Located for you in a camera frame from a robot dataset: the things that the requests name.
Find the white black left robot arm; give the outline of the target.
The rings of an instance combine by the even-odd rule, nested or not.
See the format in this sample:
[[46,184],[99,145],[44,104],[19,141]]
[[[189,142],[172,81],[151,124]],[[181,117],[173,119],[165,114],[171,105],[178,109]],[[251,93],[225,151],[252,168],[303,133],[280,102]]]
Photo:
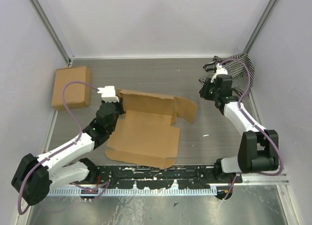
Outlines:
[[49,191],[65,184],[95,183],[98,172],[91,160],[84,158],[75,164],[69,163],[104,144],[115,131],[118,117],[124,113],[121,98],[116,102],[102,102],[96,117],[76,137],[44,154],[25,155],[11,181],[19,193],[18,202],[25,200],[28,205],[36,205]]

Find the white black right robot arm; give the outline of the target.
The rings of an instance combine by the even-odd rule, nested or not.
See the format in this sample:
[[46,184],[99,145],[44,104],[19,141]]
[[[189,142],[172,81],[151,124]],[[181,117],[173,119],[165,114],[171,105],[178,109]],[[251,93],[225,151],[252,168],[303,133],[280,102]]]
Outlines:
[[233,95],[231,76],[221,74],[207,79],[200,97],[214,101],[215,107],[228,118],[241,134],[238,154],[217,159],[213,174],[219,183],[226,183],[234,173],[275,171],[279,166],[278,134],[261,126]]

